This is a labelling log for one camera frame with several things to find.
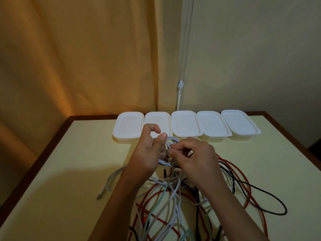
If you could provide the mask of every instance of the wooden table edge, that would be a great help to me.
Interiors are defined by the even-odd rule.
[[[311,154],[298,140],[296,140],[288,131],[286,131],[285,128],[283,128],[277,121],[275,121],[267,112],[249,111],[246,113],[249,116],[264,116],[277,130],[279,130],[281,134],[283,134],[284,137],[287,138],[288,141],[290,141],[306,158],[308,158],[321,171],[321,162],[313,154]],[[67,130],[73,123],[73,121],[111,120],[117,119],[117,117],[118,115],[92,115],[68,117],[0,208],[0,227],[2,227],[5,220],[10,215],[11,211],[14,209],[18,201],[21,199],[22,195],[25,193],[33,179],[36,177],[42,166],[45,164],[50,154],[54,151],[55,147],[58,145],[64,134],[67,132]]]

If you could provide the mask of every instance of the white plastic container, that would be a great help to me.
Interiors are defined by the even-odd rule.
[[[261,130],[243,111],[224,110],[221,114],[233,133],[239,136],[251,137],[261,133]]]
[[[171,115],[173,133],[179,138],[195,137],[203,132],[198,124],[196,113],[193,111],[175,111]]]
[[[144,114],[141,112],[123,112],[117,117],[113,136],[122,144],[136,143],[144,126]]]
[[[221,114],[215,111],[199,111],[198,124],[203,131],[202,139],[205,141],[221,141],[224,137],[232,135],[230,128]]]
[[[163,111],[153,111],[145,115],[144,125],[147,123],[156,123],[162,133],[166,133],[167,136],[173,136],[172,119],[171,115]],[[150,135],[153,138],[157,138],[158,133],[151,132]]]

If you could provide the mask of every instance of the orange curtain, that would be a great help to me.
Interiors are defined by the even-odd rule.
[[[68,116],[175,110],[181,5],[0,0],[0,203]]]

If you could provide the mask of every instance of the table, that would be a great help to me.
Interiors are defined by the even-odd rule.
[[[248,115],[261,135],[211,144],[221,157],[238,166],[250,183],[273,193],[287,206],[285,216],[266,214],[271,240],[319,239],[321,163],[266,112]],[[88,239],[110,196],[106,193],[96,200],[97,194],[107,177],[128,162],[135,147],[113,140],[116,118],[67,119],[0,209],[0,240]],[[262,207],[283,211],[273,198],[253,192]],[[258,211],[254,207],[247,211],[262,227]],[[195,228],[195,207],[185,207],[182,212],[184,224]],[[213,212],[210,217],[218,226]],[[166,240],[176,240],[174,237],[170,233]]]

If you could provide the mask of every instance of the forearm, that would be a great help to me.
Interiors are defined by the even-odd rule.
[[[133,184],[125,173],[117,182],[88,241],[126,240],[131,211],[139,186]]]
[[[268,240],[227,186],[210,192],[208,200],[229,241]]]

